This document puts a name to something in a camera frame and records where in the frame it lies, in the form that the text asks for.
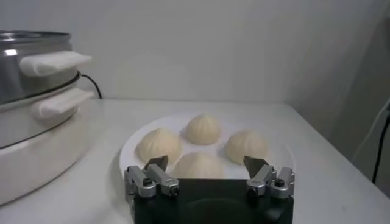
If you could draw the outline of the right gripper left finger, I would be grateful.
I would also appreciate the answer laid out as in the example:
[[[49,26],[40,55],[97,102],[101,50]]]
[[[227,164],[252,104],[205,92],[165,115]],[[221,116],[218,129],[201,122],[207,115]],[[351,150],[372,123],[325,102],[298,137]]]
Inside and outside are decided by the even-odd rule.
[[[150,159],[144,168],[129,166],[124,171],[125,200],[127,203],[152,203],[180,199],[180,183],[166,173],[168,156]]]

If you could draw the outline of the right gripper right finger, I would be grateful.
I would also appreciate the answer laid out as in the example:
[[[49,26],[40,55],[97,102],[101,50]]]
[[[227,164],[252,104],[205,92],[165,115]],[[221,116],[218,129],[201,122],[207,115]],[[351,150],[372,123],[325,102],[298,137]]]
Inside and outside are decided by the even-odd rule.
[[[270,194],[273,198],[284,200],[294,196],[295,173],[291,168],[282,167],[277,173],[266,160],[250,156],[245,156],[243,162],[250,176],[246,181],[249,198]]]

